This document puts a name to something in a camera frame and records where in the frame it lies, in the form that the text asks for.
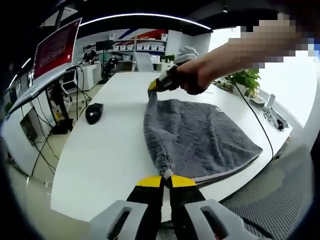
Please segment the ceiling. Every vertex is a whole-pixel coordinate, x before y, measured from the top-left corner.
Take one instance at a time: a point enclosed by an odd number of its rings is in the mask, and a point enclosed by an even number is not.
[[[228,13],[223,12],[224,4],[228,6]],[[28,58],[33,58],[38,42],[55,30],[57,10],[68,6],[63,12],[60,26],[63,26],[74,19],[82,17],[82,22],[88,22],[105,16],[124,13],[153,13],[175,16],[189,19],[212,29],[227,28],[234,26],[257,25],[259,20],[273,19],[277,12],[267,4],[267,0],[197,0],[182,5],[181,2],[172,0],[162,0],[152,2],[150,0],[141,1],[105,1],[105,0],[60,0],[55,4],[35,5],[29,3],[16,14],[12,15],[12,20],[20,21],[20,24],[13,24],[15,33],[10,35],[12,44],[11,51],[8,52],[8,65],[5,69],[5,84],[10,83],[13,76],[19,71],[23,63]],[[151,16],[126,16],[101,20],[80,27],[78,38],[91,34],[127,28],[151,28],[170,29],[181,31],[188,35],[199,35],[208,33],[211,30],[186,23],[180,20],[151,17]],[[32,67],[33,59],[20,71],[23,74]]]

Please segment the mesh seat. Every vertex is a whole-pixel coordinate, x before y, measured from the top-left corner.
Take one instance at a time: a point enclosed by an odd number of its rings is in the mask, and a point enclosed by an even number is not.
[[[220,203],[268,231],[274,239],[289,237],[314,196],[313,164],[304,146],[272,161],[254,179]],[[265,237],[254,227],[248,231]]]

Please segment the computer screen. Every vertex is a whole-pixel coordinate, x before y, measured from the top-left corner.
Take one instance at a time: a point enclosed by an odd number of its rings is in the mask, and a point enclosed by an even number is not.
[[[40,42],[34,57],[34,80],[53,69],[72,64],[74,45],[81,19],[77,19]]]
[[[114,41],[112,40],[106,40],[106,41],[97,41],[95,43],[95,50],[109,50],[112,49],[114,45]]]

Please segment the red screen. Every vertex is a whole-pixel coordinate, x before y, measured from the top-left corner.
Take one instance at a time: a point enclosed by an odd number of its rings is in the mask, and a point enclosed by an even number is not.
[[[72,62],[80,22],[81,19],[78,19],[63,26],[39,43],[34,58],[34,79],[60,65]]]

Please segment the ceiling light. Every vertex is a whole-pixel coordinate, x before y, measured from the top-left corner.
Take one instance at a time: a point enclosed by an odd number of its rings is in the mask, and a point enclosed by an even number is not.
[[[223,11],[222,12],[224,12],[224,13],[227,13],[228,12],[228,7],[227,7],[227,5],[223,5]]]
[[[118,18],[118,17],[127,17],[127,16],[152,16],[152,17],[162,17],[162,18],[168,18],[168,19],[176,19],[176,20],[184,21],[184,22],[187,22],[187,23],[190,23],[190,24],[194,24],[194,25],[197,25],[199,27],[211,30],[211,27],[202,25],[202,24],[197,23],[195,21],[191,21],[191,20],[180,18],[180,17],[176,17],[176,16],[169,16],[169,15],[162,15],[162,14],[155,14],[155,13],[126,13],[126,14],[104,16],[104,17],[97,18],[95,20],[91,20],[91,21],[87,21],[87,22],[81,23],[80,26],[91,24],[91,23],[94,23],[94,22],[97,22],[97,21],[100,21],[100,20],[112,19],[112,18]]]
[[[14,80],[16,79],[17,76],[18,76],[18,74],[16,74],[16,75],[13,77],[12,81],[11,81],[10,84],[9,84],[9,88],[11,87],[12,83],[14,82]]]
[[[23,69],[30,60],[31,60],[31,58],[29,58],[27,61],[25,61],[25,63],[22,65],[21,69]]]

